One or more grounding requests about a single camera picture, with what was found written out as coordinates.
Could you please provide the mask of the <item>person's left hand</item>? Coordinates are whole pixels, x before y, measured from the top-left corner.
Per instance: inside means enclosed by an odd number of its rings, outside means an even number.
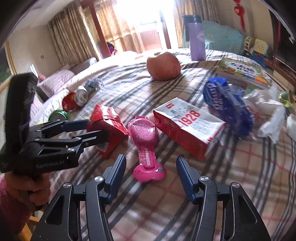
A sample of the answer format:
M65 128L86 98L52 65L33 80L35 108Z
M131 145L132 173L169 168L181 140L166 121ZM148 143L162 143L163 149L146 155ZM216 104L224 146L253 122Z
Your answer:
M21 191L31 191L29 201L36 206L44 205L49 201L51 195L50 174L44 173L41 177L34 181L27 176L17 176L12 172L5 173L6 190L10 196L20 202L25 202L21 196Z

